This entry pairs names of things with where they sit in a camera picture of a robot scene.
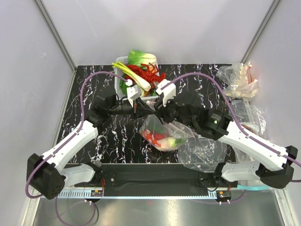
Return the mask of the green cucumber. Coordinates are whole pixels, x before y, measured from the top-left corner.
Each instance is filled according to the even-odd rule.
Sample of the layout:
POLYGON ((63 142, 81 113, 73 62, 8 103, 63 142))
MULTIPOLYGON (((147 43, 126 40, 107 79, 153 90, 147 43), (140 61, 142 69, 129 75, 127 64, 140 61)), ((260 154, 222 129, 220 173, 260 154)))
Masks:
POLYGON ((185 142, 186 142, 186 139, 176 139, 176 140, 175 140, 175 143, 176 143, 177 145, 183 144, 183 143, 185 143, 185 142))

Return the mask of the red bell pepper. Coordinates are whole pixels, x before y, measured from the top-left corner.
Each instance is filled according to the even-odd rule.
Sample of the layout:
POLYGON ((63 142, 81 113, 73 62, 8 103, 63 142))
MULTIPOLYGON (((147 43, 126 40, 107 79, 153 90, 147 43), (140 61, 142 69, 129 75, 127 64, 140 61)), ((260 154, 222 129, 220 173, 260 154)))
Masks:
POLYGON ((148 129, 142 131, 142 137, 152 145, 158 145, 158 146, 161 146, 159 141, 166 138, 165 134, 152 133, 148 129))

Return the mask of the clear pink zip bag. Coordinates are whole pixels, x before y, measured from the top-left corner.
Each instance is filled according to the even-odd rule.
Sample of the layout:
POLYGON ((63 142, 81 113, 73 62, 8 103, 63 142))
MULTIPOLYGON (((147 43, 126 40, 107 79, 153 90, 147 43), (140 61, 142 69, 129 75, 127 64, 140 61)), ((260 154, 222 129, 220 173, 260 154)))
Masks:
MULTIPOLYGON (((142 131, 148 129, 152 133, 165 134, 167 137, 173 137, 175 139, 186 139, 194 138, 194 132, 187 126, 173 121, 171 123, 162 123, 156 115, 149 115, 143 122, 139 129, 139 134, 142 135, 142 131)), ((178 149, 183 144, 179 144, 173 150, 178 149)), ((159 151, 173 151, 173 150, 163 150, 158 145, 152 145, 159 151)))

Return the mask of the white radish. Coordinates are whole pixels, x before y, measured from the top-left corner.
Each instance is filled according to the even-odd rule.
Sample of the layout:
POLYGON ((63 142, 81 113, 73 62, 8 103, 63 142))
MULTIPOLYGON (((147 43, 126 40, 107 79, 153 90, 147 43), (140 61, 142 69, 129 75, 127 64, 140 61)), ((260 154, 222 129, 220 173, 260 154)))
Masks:
POLYGON ((158 145, 163 150, 173 150, 176 148, 176 139, 173 137, 167 137, 158 141, 158 145))

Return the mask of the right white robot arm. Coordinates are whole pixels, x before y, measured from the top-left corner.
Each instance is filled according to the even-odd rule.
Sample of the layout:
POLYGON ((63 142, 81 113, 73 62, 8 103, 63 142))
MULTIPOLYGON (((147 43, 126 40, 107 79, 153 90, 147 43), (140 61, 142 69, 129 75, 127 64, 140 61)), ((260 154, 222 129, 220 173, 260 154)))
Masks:
POLYGON ((239 180, 259 180, 263 184, 283 189, 292 181, 291 166, 298 150, 281 147, 241 127, 233 117, 214 109, 205 109, 196 102, 183 103, 175 99, 166 104, 159 100, 155 114, 164 122, 177 121, 204 138, 226 143, 251 156, 254 160, 218 163, 212 174, 218 186, 239 180))

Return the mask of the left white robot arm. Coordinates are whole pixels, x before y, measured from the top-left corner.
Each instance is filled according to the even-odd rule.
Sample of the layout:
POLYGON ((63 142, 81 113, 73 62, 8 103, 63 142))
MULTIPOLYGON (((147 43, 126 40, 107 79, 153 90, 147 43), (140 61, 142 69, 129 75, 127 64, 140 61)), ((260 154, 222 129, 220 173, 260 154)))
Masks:
POLYGON ((131 115, 134 119, 153 114, 140 98, 130 102, 117 99, 117 95, 97 95, 80 124, 60 143, 42 155, 32 154, 27 161, 25 192, 30 198, 29 186, 40 196, 51 200, 69 186, 88 183, 97 186, 102 181, 100 163, 83 162, 67 168, 69 160, 87 143, 98 137, 112 122, 114 115, 131 115))

